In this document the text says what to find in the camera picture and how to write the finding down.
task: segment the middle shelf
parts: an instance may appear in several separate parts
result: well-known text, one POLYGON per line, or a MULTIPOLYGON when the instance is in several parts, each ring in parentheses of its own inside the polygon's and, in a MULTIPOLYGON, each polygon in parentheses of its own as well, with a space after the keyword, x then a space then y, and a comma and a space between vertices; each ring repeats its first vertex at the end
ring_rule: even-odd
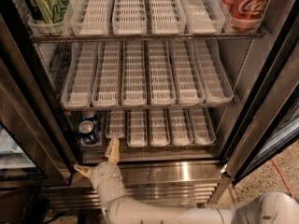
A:
POLYGON ((66 110, 219 106, 234 98, 216 40, 73 44, 71 56, 66 110))

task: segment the beverage cooler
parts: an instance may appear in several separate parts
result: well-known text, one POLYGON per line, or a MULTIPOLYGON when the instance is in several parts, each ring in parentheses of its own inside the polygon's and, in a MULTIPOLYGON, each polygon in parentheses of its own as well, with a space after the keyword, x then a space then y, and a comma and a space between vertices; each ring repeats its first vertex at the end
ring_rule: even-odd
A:
POLYGON ((117 137, 130 197, 216 203, 298 138, 299 0, 249 0, 254 20, 221 0, 69 0, 53 24, 0 1, 2 190, 100 208, 73 165, 117 137))

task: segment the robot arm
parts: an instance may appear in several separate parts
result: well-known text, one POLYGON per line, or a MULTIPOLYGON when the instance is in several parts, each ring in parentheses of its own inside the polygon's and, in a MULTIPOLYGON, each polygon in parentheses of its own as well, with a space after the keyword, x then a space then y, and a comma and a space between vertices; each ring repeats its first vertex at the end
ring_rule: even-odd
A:
POLYGON ((102 204, 107 224, 296 224, 299 205, 291 197, 269 192, 251 203, 228 210, 155 206, 127 197, 122 183, 119 141, 113 139, 107 149, 108 161, 94 168, 75 165, 91 179, 102 204))

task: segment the orange cable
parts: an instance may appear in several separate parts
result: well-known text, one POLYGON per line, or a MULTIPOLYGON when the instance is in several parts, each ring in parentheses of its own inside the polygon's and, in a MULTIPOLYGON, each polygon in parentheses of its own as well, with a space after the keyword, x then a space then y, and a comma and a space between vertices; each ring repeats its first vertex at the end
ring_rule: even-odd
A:
POLYGON ((277 168, 277 170, 278 170, 278 172, 279 172, 279 174, 280 174, 280 176, 281 176, 281 179, 282 179, 282 181, 283 181, 285 187, 287 188, 288 192, 290 193, 291 197, 292 197, 293 199, 295 199, 294 195, 292 194, 292 191, 291 191, 291 188, 290 188, 289 184, 287 183, 286 179, 284 178, 283 173, 281 172, 280 168, 278 167, 278 164, 277 164, 273 159, 271 159, 271 162, 272 162, 273 165, 277 168))

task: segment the beige terrazzo floor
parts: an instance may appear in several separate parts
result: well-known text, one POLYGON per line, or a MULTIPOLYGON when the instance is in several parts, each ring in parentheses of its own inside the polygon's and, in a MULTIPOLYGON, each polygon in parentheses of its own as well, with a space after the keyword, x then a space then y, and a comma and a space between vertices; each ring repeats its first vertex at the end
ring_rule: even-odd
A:
MULTIPOLYGON (((295 197, 299 197, 299 141, 276 155, 273 160, 278 164, 285 179, 289 183, 295 197)), ((271 161, 265 163, 251 175, 245 177, 237 185, 228 188, 214 205, 207 208, 237 208, 249 203, 254 198, 268 191, 279 191, 287 193, 281 176, 271 161)), ((96 211, 85 211, 86 224, 101 223, 96 211)), ((68 217, 60 217, 51 222, 52 224, 77 224, 77 213, 68 214, 68 217)))

